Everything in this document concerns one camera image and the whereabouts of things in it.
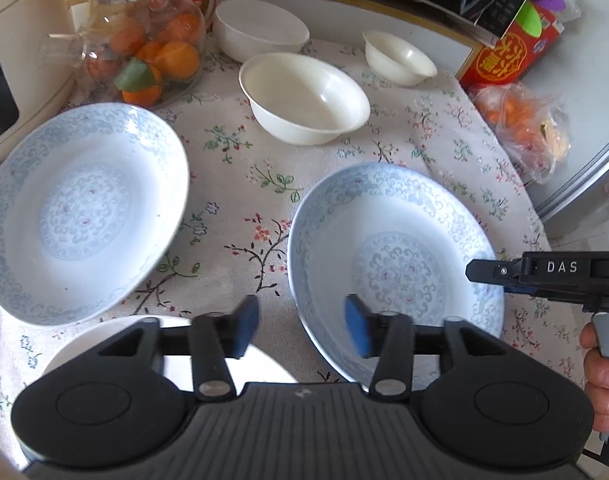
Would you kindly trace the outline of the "person's right hand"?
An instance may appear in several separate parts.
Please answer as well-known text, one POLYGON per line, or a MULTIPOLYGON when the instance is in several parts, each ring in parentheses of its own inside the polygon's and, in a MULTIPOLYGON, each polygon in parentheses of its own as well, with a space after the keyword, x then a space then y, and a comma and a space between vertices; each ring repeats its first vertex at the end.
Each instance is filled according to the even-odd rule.
POLYGON ((593 429, 609 432, 609 359, 597 348, 594 325, 587 323, 579 336, 580 346, 586 350, 584 357, 585 393, 594 409, 593 429))

